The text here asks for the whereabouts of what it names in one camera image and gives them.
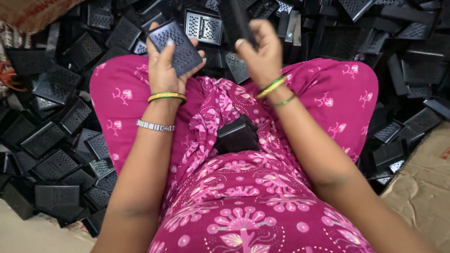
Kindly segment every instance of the cardboard sheet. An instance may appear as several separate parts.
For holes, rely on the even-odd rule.
[[[381,198],[441,252],[450,253],[450,123],[431,132]]]
[[[83,0],[0,0],[0,20],[21,32],[36,33]]]

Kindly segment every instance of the woman's right hand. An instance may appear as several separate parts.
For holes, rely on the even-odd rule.
[[[272,24],[266,19],[254,19],[250,29],[255,34],[259,48],[255,50],[245,39],[235,44],[238,57],[247,64],[248,73],[260,89],[266,88],[281,75],[283,47]]]

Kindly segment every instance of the silver wristwatch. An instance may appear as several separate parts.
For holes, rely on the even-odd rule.
[[[138,119],[138,121],[136,122],[136,125],[138,125],[140,127],[148,128],[151,130],[156,130],[156,131],[173,131],[173,130],[175,130],[175,126],[162,126],[162,125],[157,125],[157,124],[141,121],[140,119]]]

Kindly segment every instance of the pink floral dress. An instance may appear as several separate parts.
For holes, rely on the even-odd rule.
[[[118,172],[148,105],[147,61],[114,58],[90,81]],[[377,100],[374,72],[360,62],[314,59],[283,73],[287,87],[356,161]],[[256,93],[251,81],[188,80],[187,103],[175,119],[162,222],[149,252],[374,252],[355,226],[316,197],[274,110],[255,100]],[[260,151],[217,155],[217,129],[241,114],[258,126]]]

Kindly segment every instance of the green bangle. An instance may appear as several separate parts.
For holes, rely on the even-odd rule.
[[[278,106],[280,106],[280,105],[287,104],[287,103],[289,103],[289,102],[290,102],[292,99],[294,99],[294,98],[295,98],[295,94],[292,95],[292,97],[288,98],[287,100],[285,100],[285,101],[283,101],[283,102],[279,102],[279,103],[274,104],[274,107],[278,107]]]

